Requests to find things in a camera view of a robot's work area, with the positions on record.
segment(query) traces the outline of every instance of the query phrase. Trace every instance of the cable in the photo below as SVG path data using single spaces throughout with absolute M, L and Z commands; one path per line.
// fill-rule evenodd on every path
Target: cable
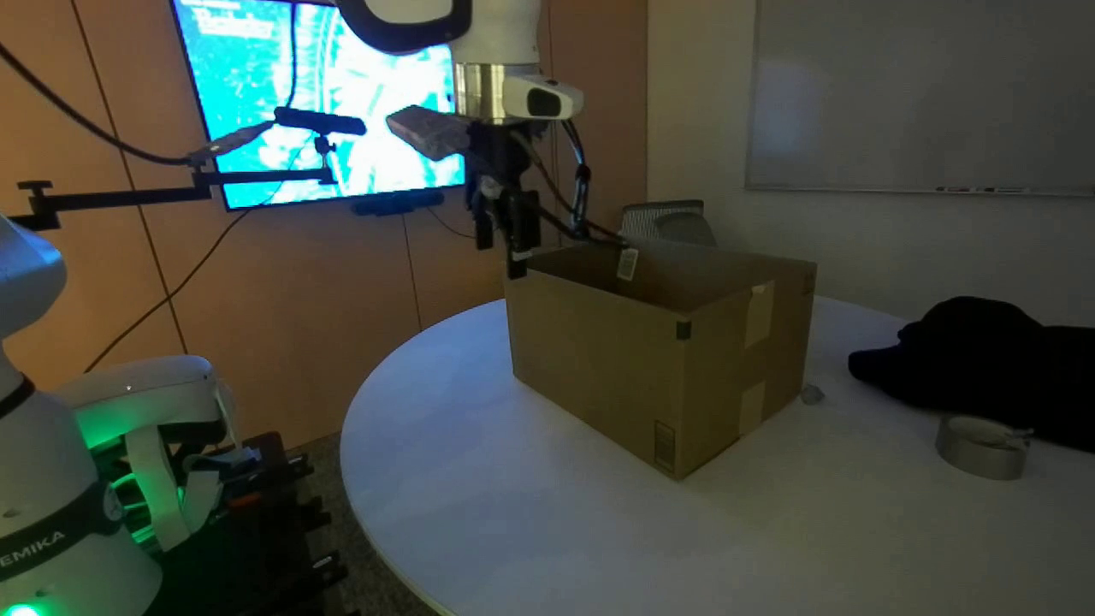
M 560 130 L 570 137 L 570 151 L 574 151 L 574 216 L 584 224 L 591 166 L 587 166 L 587 157 L 584 157 L 584 144 L 580 144 L 578 122 L 574 121 L 560 121 Z
M 539 178 L 546 181 L 546 190 L 555 196 L 555 202 L 568 211 L 568 216 L 578 216 L 578 208 L 560 196 L 555 173 L 546 170 L 539 151 L 522 137 L 522 134 L 512 134 L 512 139 L 526 151 L 526 157 L 535 160 L 535 166 L 539 170 Z M 560 231 L 574 237 L 574 228 L 568 228 L 559 216 L 546 216 L 546 208 L 539 208 L 539 216 L 546 223 L 555 223 Z M 601 231 L 608 244 L 621 244 L 619 231 L 584 218 L 587 228 Z
M 465 231 L 465 228 L 454 228 L 442 211 L 433 211 L 432 204 L 423 208 L 447 237 L 459 237 L 459 238 L 469 238 L 469 244 L 474 244 L 474 237 L 473 231 Z
M 94 51 L 93 51 L 93 37 L 89 37 L 89 28 L 82 19 L 82 9 L 75 8 L 75 0 L 69 0 L 69 8 L 71 8 L 71 17 L 75 17 L 75 28 L 80 28 L 82 51 L 89 53 L 89 64 L 93 64 L 93 79 L 94 79 L 100 101 L 105 110 L 109 134 L 118 134 L 115 121 L 113 121 L 113 107 L 109 107 L 105 86 L 102 86 L 102 70 L 100 70 Z M 129 190 L 136 190 L 136 178 L 132 178 L 129 157 L 123 157 L 118 151 L 115 151 L 115 157 L 123 165 Z M 141 204 L 136 204 L 136 218 L 141 218 L 141 231 L 145 231 L 145 244 L 150 251 L 150 262 L 158 269 L 158 280 L 169 291 L 169 273 L 163 273 L 163 262 L 162 262 L 162 253 L 158 253 L 158 238 L 154 238 L 150 223 L 147 223 Z M 177 346 L 187 349 L 174 303 L 171 303 L 171 326 L 174 326 Z
M 410 273 L 410 298 L 415 298 L 415 326 L 422 332 L 422 291 L 418 291 L 418 269 L 415 269 L 415 251 L 410 251 L 410 228 L 408 228 L 408 216 L 400 216 L 404 224 L 404 260 L 408 260 L 408 273 Z
M 296 19 L 301 19 L 301 3 L 288 3 L 288 94 L 284 107 L 294 107 L 296 98 L 296 70 L 301 70 L 301 41 L 296 41 Z
M 132 317 L 118 334 L 113 334 L 100 354 L 82 368 L 93 373 L 123 338 L 129 338 L 150 316 L 158 316 L 169 302 L 174 302 L 196 277 L 197 269 L 213 260 L 213 253 L 230 238 L 230 231 L 251 216 L 236 216 L 227 228 L 218 228 L 218 237 L 213 238 L 213 245 L 197 255 L 197 262 L 158 302 L 150 303 L 141 317 Z
M 93 137 L 132 154 L 132 157 L 145 157 L 150 165 L 191 165 L 187 157 L 162 157 L 162 154 L 150 154 L 150 151 L 141 151 L 113 134 L 105 134 L 102 127 L 94 127 L 93 121 L 84 121 L 75 107 L 69 107 L 50 86 L 43 86 L 7 45 L 0 45 L 0 57 L 39 91 L 43 94 L 50 107 L 58 107 L 71 122 L 80 122 L 82 130 L 89 130 Z

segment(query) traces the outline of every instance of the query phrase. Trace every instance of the green light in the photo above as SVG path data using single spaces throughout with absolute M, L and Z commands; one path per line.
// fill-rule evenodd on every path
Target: green light
M 49 611 L 35 602 L 15 602 L 0 616 L 49 616 Z
M 154 533 L 150 526 L 129 529 L 129 541 L 141 544 L 141 548 L 150 544 L 154 538 L 158 538 L 158 533 Z
M 94 410 L 94 415 L 75 415 L 80 433 L 84 449 L 105 449 L 129 433 L 136 423 L 126 417 L 126 410 Z
M 118 488 L 118 486 L 126 486 L 126 481 L 136 481 L 136 474 L 126 471 L 126 474 L 113 480 L 109 488 Z

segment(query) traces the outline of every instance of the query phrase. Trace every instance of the white robot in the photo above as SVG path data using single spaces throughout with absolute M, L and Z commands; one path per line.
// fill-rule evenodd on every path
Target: white robot
M 60 295 L 53 245 L 0 216 L 0 338 Z M 129 541 L 71 410 L 0 349 L 0 611 L 126 616 L 150 605 L 162 569 Z
M 251 463 L 231 402 L 204 354 L 158 354 L 94 368 L 53 398 L 71 407 L 100 474 L 118 492 L 126 529 L 147 551 L 197 533 L 221 499 L 221 470 Z
M 580 107 L 574 87 L 539 75 L 539 0 L 337 0 L 337 9 L 381 51 L 450 45 L 474 190 L 491 204 L 512 196 L 522 202 L 526 160 L 512 134 L 568 121 Z M 0 216 L 0 342 L 39 322 L 60 283 L 58 251 Z M 66 399 L 82 407 L 71 415 L 60 398 L 35 389 L 0 346 L 0 616 L 136 616 L 154 602 L 162 569 L 123 529 L 118 504 L 89 449 L 109 423 L 105 438 L 129 438 L 150 470 L 169 470 L 158 458 L 162 423 L 221 422 L 221 398 L 204 377 L 207 368 L 187 360 L 105 373 L 66 389 Z M 113 402 L 100 402 L 105 398 L 126 402 L 123 422 L 109 417 Z M 162 544 L 187 538 L 215 499 L 207 480 L 187 488 L 204 499 L 197 508 L 163 504 L 163 522 L 154 526 Z

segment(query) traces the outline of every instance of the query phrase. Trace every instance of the monitor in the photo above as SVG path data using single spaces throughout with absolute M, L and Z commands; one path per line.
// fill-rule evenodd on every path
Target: monitor
M 386 130 L 386 116 L 404 107 L 454 110 L 445 45 L 415 53 L 372 51 L 327 3 L 171 0 L 171 8 L 207 139 L 272 121 L 277 110 L 366 122 L 358 137 L 327 134 L 327 154 L 316 130 L 271 127 L 245 146 L 215 157 L 218 173 L 327 165 L 334 178 L 327 183 L 221 183 L 227 208 L 349 202 L 364 211 L 400 211 L 438 202 L 465 181 L 459 154 L 432 160 Z

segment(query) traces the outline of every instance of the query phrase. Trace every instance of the black cloth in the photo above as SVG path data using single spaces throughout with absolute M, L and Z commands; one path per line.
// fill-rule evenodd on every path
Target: black cloth
M 950 415 L 980 415 L 1095 451 L 1095 327 L 1041 326 L 993 298 L 949 298 L 850 354 L 854 379 Z

